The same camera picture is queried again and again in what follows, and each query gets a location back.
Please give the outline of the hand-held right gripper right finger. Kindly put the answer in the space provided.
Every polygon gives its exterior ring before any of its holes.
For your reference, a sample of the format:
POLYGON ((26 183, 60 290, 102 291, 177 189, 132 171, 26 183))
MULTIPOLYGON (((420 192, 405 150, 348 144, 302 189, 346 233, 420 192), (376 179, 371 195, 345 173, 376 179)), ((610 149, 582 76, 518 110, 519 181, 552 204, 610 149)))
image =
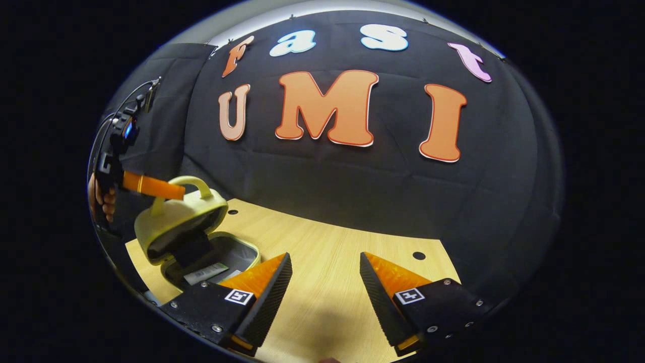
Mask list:
POLYGON ((431 281, 374 254, 360 256, 361 279, 378 323, 398 356, 470 331, 492 306, 451 278, 431 281))

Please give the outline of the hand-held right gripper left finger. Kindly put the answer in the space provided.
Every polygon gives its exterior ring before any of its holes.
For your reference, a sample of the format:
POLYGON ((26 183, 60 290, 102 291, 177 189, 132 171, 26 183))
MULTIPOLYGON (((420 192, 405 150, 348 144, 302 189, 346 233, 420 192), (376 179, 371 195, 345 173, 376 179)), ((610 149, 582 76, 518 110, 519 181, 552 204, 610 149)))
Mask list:
POLYGON ((283 253, 224 282, 192 286, 160 310, 221 349, 254 356, 267 338, 292 272, 290 254, 283 253))

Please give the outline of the cream suitcase with grey lining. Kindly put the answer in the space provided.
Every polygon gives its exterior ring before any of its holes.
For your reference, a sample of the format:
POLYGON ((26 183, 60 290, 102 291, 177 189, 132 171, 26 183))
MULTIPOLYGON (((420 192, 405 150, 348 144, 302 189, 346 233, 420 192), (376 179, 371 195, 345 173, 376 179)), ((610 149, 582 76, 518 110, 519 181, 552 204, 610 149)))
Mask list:
POLYGON ((146 294, 159 305, 195 286, 184 280, 187 273, 217 262, 228 266, 229 274, 243 273, 261 262, 257 246, 219 229, 229 206, 217 191, 191 175, 170 183, 194 186, 195 191, 186 193, 183 200, 155 198, 136 217, 136 238, 126 243, 146 294))

